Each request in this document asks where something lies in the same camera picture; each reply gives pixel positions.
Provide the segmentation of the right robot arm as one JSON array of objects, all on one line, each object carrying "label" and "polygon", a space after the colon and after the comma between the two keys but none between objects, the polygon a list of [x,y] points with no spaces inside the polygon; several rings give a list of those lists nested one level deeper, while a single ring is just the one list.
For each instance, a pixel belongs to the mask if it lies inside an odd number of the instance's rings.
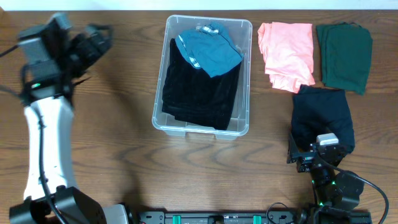
[{"label": "right robot arm", "polygon": [[297,172],[311,175],[315,202],[319,206],[351,211],[359,205],[364,183],[353,172],[335,173],[347,154],[347,147],[333,133],[317,136],[306,150],[301,150],[289,135],[287,163],[295,163]]}]

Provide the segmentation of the blue shirt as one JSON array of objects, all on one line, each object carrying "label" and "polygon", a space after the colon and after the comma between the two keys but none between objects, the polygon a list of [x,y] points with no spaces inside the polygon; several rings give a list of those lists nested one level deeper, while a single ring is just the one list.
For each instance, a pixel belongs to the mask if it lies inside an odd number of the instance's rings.
[{"label": "blue shirt", "polygon": [[193,68],[203,69],[211,78],[224,75],[243,60],[228,29],[217,22],[184,30],[176,36],[175,43]]}]

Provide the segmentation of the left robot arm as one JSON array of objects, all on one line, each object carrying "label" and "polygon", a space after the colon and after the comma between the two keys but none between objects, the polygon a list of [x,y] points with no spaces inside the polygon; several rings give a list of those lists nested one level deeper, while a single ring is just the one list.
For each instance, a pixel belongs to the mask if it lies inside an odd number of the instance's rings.
[{"label": "left robot arm", "polygon": [[18,47],[27,58],[21,69],[29,128],[29,174],[23,202],[9,210],[11,223],[129,223],[126,207],[101,206],[77,186],[70,134],[73,92],[81,77],[112,46],[110,26],[90,24],[69,36],[57,21],[24,30]]}]

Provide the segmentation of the dark green garment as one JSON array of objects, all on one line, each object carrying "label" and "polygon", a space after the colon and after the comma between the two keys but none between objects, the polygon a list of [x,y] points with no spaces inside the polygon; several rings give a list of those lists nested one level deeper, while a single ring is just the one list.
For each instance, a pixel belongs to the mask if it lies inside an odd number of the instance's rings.
[{"label": "dark green garment", "polygon": [[322,83],[364,95],[371,69],[373,39],[354,22],[316,26]]}]

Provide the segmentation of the black velvet garment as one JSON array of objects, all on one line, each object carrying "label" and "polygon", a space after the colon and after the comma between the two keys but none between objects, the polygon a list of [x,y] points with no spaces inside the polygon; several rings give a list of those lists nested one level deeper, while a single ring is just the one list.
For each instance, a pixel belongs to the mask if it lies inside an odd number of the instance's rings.
[{"label": "black velvet garment", "polygon": [[181,55],[175,39],[170,41],[170,64],[162,90],[162,111],[178,121],[228,128],[238,88],[240,65],[210,77],[193,68]]}]

